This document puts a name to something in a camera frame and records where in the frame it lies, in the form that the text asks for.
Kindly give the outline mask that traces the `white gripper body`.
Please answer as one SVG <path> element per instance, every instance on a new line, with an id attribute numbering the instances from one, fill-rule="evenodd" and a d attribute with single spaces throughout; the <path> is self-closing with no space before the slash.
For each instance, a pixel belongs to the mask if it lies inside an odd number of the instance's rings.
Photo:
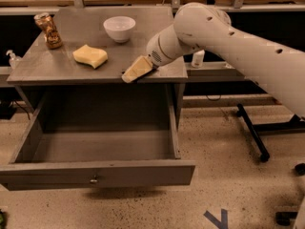
<path id="1" fill-rule="evenodd" d="M 199 52 L 203 49 L 198 43 L 186 42 L 193 38 L 190 32 L 176 31 L 174 25 L 157 33 L 147 44 L 146 52 L 156 67 L 165 66 L 177 58 Z"/>

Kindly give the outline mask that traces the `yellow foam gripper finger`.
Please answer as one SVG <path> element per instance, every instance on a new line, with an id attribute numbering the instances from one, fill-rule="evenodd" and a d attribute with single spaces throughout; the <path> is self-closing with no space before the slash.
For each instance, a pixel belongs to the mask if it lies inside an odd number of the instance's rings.
<path id="1" fill-rule="evenodd" d="M 153 63 L 147 56 L 137 57 L 127 70 L 122 74 L 122 80 L 131 83 L 135 79 L 149 73 L 153 69 Z"/>

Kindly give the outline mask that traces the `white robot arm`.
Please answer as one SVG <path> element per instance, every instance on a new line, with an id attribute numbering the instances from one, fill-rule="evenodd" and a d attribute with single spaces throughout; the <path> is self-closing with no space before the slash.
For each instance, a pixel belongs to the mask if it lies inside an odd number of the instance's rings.
<path id="1" fill-rule="evenodd" d="M 149 51 L 172 62 L 188 50 L 205 50 L 256 81 L 297 116 L 305 115 L 303 52 L 233 28 L 223 12 L 201 4 L 179 9 Z M 256 166 L 236 121 L 224 109 L 182 113 L 179 139 L 198 157 L 187 190 L 170 191 L 149 208 L 155 229 L 277 229 L 272 214 L 297 209 L 294 229 L 304 226 L 304 179 L 287 161 Z"/>

